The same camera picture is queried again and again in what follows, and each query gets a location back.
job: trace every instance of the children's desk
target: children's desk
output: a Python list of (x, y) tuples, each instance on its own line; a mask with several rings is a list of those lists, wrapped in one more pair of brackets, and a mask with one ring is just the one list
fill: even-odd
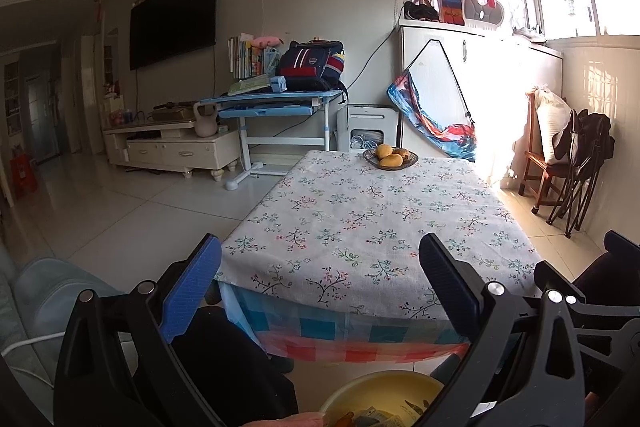
[[(251, 163), (250, 145), (323, 145), (330, 150), (329, 103), (340, 96), (339, 89), (329, 91), (286, 91), (235, 94), (201, 100), (194, 106), (198, 110), (201, 105), (215, 105), (220, 118), (238, 118), (240, 144), (242, 147), (242, 163), (244, 172), (234, 180), (226, 182), (227, 190), (236, 190), (238, 184), (249, 174), (266, 174), (269, 176), (285, 176), (286, 172), (268, 171), (260, 162)], [(246, 118), (264, 116), (311, 116), (320, 107), (324, 111), (324, 136), (318, 137), (250, 137), (246, 133)]]

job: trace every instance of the sofa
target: sofa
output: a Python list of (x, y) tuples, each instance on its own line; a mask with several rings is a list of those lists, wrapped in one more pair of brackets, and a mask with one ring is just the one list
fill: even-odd
[[(16, 342), (65, 331), (78, 294), (120, 291), (60, 259), (36, 259), (18, 270), (0, 243), (0, 351)], [(53, 419), (53, 384), (62, 338), (13, 349), (4, 361), (44, 416)]]

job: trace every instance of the white pillow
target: white pillow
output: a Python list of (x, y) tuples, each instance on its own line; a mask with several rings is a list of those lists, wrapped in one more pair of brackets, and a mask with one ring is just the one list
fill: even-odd
[(566, 159), (557, 160), (554, 155), (554, 135), (562, 132), (571, 118), (571, 108), (556, 93), (548, 89), (536, 91), (536, 108), (540, 136), (542, 137), (542, 152), (545, 162), (549, 165), (560, 163)]

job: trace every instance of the pink plush toy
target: pink plush toy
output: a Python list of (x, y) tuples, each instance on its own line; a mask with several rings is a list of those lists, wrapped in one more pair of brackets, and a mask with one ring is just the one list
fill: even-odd
[(284, 44), (284, 42), (278, 37), (258, 37), (251, 41), (252, 48), (260, 48), (261, 50), (275, 48), (281, 44)]

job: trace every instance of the white box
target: white box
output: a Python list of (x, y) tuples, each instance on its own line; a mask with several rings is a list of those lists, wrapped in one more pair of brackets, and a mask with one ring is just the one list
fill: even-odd
[(338, 151), (398, 145), (398, 111), (375, 105), (349, 105), (338, 111)]

